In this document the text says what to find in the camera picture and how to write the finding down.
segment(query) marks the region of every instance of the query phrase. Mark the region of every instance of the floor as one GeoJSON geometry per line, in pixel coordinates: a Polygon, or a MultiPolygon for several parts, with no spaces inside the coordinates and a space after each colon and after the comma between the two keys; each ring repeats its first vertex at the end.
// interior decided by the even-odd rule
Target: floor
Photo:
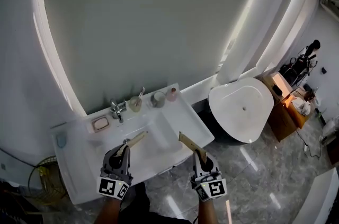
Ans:
{"type": "MultiPolygon", "coordinates": [[[[213,122],[208,113],[199,116],[215,136],[206,150],[218,161],[227,181],[228,195],[214,200],[219,223],[228,223],[225,201],[230,200],[233,224],[291,223],[300,210],[313,179],[329,170],[326,150],[320,159],[304,153],[304,143],[296,133],[280,143],[268,124],[252,144],[235,144],[213,122]]],[[[319,154],[318,138],[322,126],[313,116],[299,130],[311,153],[319,154]]],[[[198,215],[198,197],[189,182],[192,160],[145,182],[151,211],[185,218],[193,222],[198,215]]],[[[133,196],[133,189],[126,199],[133,196]]],[[[93,223],[104,199],[72,206],[65,202],[63,213],[48,216],[45,223],[93,223]]]]}

